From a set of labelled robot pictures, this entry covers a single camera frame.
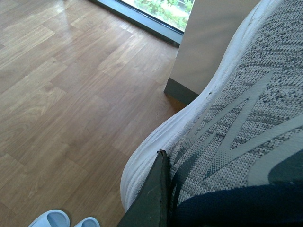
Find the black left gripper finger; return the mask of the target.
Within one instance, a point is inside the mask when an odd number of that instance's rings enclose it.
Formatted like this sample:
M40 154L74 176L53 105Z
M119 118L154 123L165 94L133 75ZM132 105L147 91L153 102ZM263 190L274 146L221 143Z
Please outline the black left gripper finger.
M119 227L166 227L168 224L169 158L159 150L137 198Z

